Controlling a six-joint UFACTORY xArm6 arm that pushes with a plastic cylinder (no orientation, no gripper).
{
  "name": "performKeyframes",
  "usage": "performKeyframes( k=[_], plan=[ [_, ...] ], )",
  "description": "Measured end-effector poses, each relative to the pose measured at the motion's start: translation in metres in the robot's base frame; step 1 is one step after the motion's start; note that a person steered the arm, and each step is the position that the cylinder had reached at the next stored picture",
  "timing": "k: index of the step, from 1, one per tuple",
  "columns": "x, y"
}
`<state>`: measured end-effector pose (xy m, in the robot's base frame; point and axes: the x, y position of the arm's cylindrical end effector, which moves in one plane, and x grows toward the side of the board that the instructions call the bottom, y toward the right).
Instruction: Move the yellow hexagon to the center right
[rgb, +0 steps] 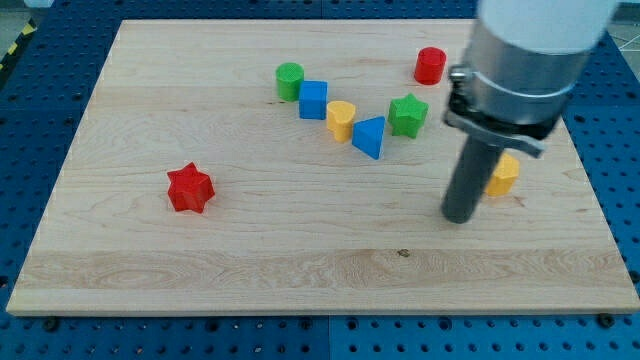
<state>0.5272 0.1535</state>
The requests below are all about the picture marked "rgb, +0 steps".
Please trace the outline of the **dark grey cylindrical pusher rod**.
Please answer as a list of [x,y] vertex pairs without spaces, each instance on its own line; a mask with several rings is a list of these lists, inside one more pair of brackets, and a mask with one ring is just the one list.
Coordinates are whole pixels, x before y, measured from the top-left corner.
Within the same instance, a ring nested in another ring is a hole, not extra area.
[[502,153],[502,147],[467,137],[441,204],[448,221],[463,224],[470,220]]

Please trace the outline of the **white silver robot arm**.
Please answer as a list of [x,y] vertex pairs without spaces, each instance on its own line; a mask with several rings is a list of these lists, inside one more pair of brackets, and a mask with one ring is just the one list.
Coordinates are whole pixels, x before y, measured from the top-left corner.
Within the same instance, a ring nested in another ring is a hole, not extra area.
[[506,149],[545,150],[618,0],[482,0],[461,61],[450,67],[444,122],[467,135],[441,204],[465,223]]

